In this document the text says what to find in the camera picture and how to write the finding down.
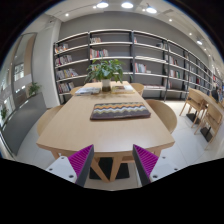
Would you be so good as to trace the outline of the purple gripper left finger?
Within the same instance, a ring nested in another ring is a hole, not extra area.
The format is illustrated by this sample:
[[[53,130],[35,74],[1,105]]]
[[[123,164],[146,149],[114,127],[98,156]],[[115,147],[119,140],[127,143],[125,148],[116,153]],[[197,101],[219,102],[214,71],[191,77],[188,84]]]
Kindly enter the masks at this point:
[[[83,187],[94,157],[94,145],[89,145],[68,157],[68,160],[76,172],[75,184]]]

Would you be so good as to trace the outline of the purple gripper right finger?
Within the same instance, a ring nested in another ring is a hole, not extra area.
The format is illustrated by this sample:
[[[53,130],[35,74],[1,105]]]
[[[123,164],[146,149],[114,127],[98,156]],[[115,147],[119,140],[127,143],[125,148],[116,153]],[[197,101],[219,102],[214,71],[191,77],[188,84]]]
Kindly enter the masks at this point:
[[[141,184],[143,186],[150,184],[150,174],[154,169],[159,157],[138,145],[133,145],[132,154],[135,160]]]

